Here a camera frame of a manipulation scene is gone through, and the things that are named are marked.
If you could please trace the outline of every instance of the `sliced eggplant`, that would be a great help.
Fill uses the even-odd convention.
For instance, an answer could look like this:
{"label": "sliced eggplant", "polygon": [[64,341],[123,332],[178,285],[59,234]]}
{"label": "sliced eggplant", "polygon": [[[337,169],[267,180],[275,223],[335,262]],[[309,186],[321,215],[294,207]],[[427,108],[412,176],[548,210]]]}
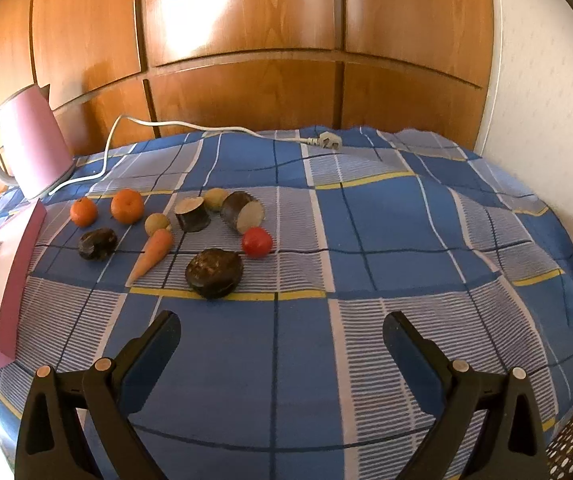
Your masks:
{"label": "sliced eggplant", "polygon": [[222,202],[220,216],[229,227],[243,235],[250,228],[260,226],[264,206],[246,191],[234,191]]}
{"label": "sliced eggplant", "polygon": [[118,247],[118,235],[113,229],[103,227],[80,237],[78,254],[85,260],[106,260]]}
{"label": "sliced eggplant", "polygon": [[204,198],[193,196],[185,198],[175,206],[175,216],[178,218],[180,228],[186,233],[202,231],[211,223],[211,217],[204,206]]}
{"label": "sliced eggplant", "polygon": [[186,266],[186,282],[203,298],[215,300],[233,292],[244,266],[239,254],[223,249],[205,249]]}

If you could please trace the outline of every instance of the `red tomato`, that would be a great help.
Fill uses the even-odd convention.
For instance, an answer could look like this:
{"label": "red tomato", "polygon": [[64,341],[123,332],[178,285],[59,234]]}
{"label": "red tomato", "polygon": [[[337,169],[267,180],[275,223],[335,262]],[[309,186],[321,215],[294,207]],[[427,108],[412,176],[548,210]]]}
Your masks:
{"label": "red tomato", "polygon": [[262,227],[252,227],[242,236],[242,250],[252,258],[263,258],[272,247],[273,238]]}

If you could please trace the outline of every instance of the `tangerine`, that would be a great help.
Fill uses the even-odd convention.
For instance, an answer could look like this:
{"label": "tangerine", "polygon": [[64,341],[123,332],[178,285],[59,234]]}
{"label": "tangerine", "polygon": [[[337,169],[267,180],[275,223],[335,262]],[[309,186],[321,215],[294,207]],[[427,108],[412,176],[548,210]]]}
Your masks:
{"label": "tangerine", "polygon": [[70,217],[77,227],[88,227],[98,218],[98,206],[93,200],[83,196],[71,205]]}
{"label": "tangerine", "polygon": [[121,189],[111,201],[111,214],[122,224],[134,224],[144,215],[144,200],[134,189]]}

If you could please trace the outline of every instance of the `electric kettle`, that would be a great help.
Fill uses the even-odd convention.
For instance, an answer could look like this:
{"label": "electric kettle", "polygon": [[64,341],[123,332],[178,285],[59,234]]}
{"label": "electric kettle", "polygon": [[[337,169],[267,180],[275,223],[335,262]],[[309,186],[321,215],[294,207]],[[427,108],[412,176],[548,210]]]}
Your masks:
{"label": "electric kettle", "polygon": [[7,186],[20,186],[28,200],[45,196],[75,169],[48,103],[49,88],[27,86],[0,105],[4,153],[14,175],[0,167],[0,180]]}

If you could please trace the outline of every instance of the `toy carrot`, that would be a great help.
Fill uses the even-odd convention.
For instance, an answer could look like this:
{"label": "toy carrot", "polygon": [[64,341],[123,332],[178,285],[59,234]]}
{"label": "toy carrot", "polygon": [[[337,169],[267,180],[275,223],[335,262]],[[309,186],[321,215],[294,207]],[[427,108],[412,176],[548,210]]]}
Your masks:
{"label": "toy carrot", "polygon": [[135,280],[144,276],[153,269],[164,256],[169,253],[173,245],[173,235],[166,229],[158,229],[151,235],[144,245],[144,251],[138,256],[131,274],[126,280],[126,286],[132,286]]}

